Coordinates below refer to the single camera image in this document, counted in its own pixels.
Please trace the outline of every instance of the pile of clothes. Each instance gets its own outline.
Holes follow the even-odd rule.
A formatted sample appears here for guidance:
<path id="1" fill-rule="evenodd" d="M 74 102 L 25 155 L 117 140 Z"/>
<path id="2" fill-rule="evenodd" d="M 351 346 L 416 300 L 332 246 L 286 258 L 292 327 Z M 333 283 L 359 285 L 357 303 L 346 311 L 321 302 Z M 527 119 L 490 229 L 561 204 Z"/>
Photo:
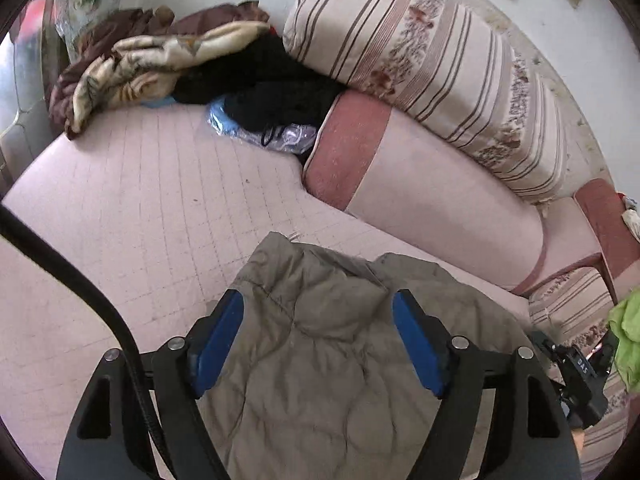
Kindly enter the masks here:
<path id="1" fill-rule="evenodd" d="M 289 126 L 315 133 L 344 86 L 291 58 L 268 19 L 255 0 L 177 22 L 166 6 L 118 10 L 79 38 L 81 56 L 58 78 L 49 115 L 75 139 L 101 109 L 170 96 L 214 101 L 234 131 L 255 133 L 263 146 Z"/>

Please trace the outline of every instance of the floral pattern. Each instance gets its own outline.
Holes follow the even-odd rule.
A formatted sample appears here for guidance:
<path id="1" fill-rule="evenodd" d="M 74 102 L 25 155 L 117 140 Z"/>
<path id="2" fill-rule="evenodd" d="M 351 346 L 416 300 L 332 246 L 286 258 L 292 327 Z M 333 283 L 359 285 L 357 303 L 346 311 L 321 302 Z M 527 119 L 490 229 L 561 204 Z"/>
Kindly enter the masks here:
<path id="1" fill-rule="evenodd" d="M 520 147 L 529 108 L 529 74 L 527 65 L 517 52 L 511 67 L 511 99 L 507 120 L 487 146 L 474 154 L 474 159 L 489 170 L 496 170 Z"/>
<path id="2" fill-rule="evenodd" d="M 409 6 L 396 44 L 370 72 L 363 92 L 387 101 L 396 94 L 396 87 L 423 62 L 443 6 L 444 0 L 416 0 Z"/>

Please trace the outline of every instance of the black cable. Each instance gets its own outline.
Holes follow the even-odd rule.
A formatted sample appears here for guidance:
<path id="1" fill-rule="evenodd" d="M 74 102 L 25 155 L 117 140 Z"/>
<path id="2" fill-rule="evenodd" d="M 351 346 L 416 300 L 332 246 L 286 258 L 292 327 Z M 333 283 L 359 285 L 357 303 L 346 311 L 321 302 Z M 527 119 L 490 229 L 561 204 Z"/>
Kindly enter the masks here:
<path id="1" fill-rule="evenodd" d="M 146 428 L 162 460 L 169 471 L 173 473 L 174 469 L 164 440 L 164 432 L 158 421 L 149 390 L 144 386 L 145 373 L 140 350 L 138 350 L 138 345 L 136 345 L 136 341 L 120 313 L 82 272 L 2 204 L 0 204 L 0 235 L 82 299 L 113 332 L 122 347 L 125 361 L 129 367 Z"/>

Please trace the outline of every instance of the brown garment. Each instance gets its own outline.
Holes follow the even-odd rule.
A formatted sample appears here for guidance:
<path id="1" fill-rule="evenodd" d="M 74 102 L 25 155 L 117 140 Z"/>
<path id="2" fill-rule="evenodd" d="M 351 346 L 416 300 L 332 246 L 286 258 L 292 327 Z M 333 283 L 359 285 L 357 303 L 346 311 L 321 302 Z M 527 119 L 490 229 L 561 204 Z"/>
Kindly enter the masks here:
<path id="1" fill-rule="evenodd" d="M 258 7 L 257 0 L 243 2 L 238 6 L 223 4 L 200 10 L 173 24 L 174 13 L 167 6 L 158 7 L 155 13 L 142 9 L 117 10 L 78 39 L 81 57 L 58 77 L 51 91 L 49 117 L 60 128 L 65 128 L 65 123 L 73 123 L 72 101 L 78 81 L 95 59 L 108 55 L 113 45 L 120 40 L 144 34 L 201 35 L 229 22 L 242 20 L 267 22 L 268 19 L 269 15 Z"/>

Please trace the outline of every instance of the white wall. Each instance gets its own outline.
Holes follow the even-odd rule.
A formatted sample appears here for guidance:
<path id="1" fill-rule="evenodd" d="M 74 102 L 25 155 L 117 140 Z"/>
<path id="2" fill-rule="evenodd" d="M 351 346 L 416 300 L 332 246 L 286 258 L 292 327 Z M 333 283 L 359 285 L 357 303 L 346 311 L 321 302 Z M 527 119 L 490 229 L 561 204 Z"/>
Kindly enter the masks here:
<path id="1" fill-rule="evenodd" d="M 241 0 L 123 0 L 169 5 L 178 17 Z M 609 0 L 489 0 L 539 48 L 564 80 L 602 148 L 619 190 L 640 198 L 640 57 Z M 294 0 L 261 0 L 282 30 Z"/>

